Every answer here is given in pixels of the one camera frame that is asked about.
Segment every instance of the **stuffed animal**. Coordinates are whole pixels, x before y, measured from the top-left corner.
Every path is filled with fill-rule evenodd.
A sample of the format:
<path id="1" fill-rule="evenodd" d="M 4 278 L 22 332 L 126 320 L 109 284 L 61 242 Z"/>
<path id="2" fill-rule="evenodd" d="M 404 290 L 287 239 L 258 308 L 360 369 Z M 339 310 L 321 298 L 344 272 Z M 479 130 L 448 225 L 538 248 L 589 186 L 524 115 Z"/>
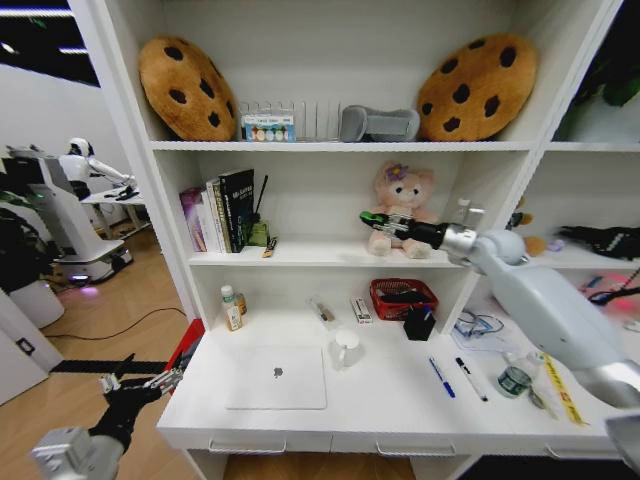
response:
<path id="1" fill-rule="evenodd" d="M 524 37 L 488 35 L 453 52 L 418 94 L 420 137 L 484 140 L 513 120 L 536 78 L 538 55 Z"/>
<path id="2" fill-rule="evenodd" d="M 149 103 L 183 140 L 231 140 L 236 110 L 231 89 L 194 44 L 156 37 L 140 51 L 140 80 Z"/>
<path id="3" fill-rule="evenodd" d="M 412 216 L 414 220 L 433 223 L 438 220 L 437 215 L 425 208 L 433 192 L 433 183 L 431 170 L 410 171 L 400 163 L 387 162 L 375 179 L 378 206 L 371 212 L 401 213 Z M 392 240 L 379 231 L 374 231 L 369 237 L 369 252 L 374 255 L 389 255 L 392 247 L 402 248 L 410 258 L 425 258 L 431 251 L 426 243 L 412 239 Z"/>
<path id="4" fill-rule="evenodd" d="M 524 197 L 521 197 L 518 205 L 516 205 L 516 210 L 522 208 L 524 202 Z M 529 225 L 531 222 L 533 222 L 533 215 L 531 213 L 516 211 L 511 214 L 509 223 L 507 223 L 507 230 L 511 230 L 520 225 Z M 547 241 L 542 237 L 528 236 L 523 237 L 523 240 L 527 249 L 527 253 L 532 257 L 537 257 L 538 255 L 544 253 L 544 251 L 547 249 Z"/>

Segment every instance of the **white wall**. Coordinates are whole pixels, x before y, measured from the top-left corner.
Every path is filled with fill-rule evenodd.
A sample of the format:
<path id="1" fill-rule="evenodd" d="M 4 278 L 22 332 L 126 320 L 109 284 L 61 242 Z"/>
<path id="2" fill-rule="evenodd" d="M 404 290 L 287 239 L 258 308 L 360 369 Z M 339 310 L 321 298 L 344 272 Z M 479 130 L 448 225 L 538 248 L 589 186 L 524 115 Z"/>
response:
<path id="1" fill-rule="evenodd" d="M 68 141 L 72 137 L 86 138 L 97 159 L 123 173 L 131 173 L 99 88 L 0 65 L 2 155 L 6 153 L 5 145 L 32 143 L 48 153 L 61 155 L 69 150 Z M 89 180 L 92 192 L 109 188 L 112 185 L 105 179 Z M 87 209 L 90 218 L 95 219 L 90 207 Z M 111 223 L 125 218 L 121 207 L 103 206 L 103 211 Z"/>

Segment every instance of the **white mug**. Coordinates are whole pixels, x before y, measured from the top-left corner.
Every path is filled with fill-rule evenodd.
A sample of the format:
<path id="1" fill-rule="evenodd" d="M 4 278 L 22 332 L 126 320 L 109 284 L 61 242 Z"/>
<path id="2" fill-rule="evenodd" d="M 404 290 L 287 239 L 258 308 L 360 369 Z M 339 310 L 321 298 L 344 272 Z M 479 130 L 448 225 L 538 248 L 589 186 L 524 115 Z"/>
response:
<path id="1" fill-rule="evenodd" d="M 338 330 L 332 344 L 338 370 L 354 365 L 362 356 L 360 339 L 351 330 Z"/>

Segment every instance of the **plush cookie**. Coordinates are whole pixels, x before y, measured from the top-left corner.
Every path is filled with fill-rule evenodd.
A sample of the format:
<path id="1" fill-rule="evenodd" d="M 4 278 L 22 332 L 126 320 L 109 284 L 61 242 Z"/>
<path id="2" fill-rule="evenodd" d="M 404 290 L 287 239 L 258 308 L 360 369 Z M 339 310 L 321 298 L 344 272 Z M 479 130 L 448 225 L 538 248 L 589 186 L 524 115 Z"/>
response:
<path id="1" fill-rule="evenodd" d="M 231 89 L 202 50 L 182 38 L 156 37 L 140 51 L 138 68 L 149 103 L 180 138 L 231 140 Z"/>
<path id="2" fill-rule="evenodd" d="M 538 56 L 511 33 L 452 53 L 418 94 L 419 135 L 440 142 L 484 140 L 513 120 L 533 89 Z"/>

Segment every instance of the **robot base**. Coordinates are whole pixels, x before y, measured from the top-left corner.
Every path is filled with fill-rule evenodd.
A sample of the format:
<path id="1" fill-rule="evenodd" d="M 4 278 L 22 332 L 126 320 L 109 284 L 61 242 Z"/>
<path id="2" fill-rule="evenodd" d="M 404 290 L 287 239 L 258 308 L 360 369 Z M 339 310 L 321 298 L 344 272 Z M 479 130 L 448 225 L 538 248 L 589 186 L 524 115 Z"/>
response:
<path id="1" fill-rule="evenodd" d="M 60 259 L 56 263 L 71 283 L 86 285 L 103 282 L 113 277 L 132 261 L 133 257 L 129 249 L 120 246 L 90 262 L 68 262 Z"/>

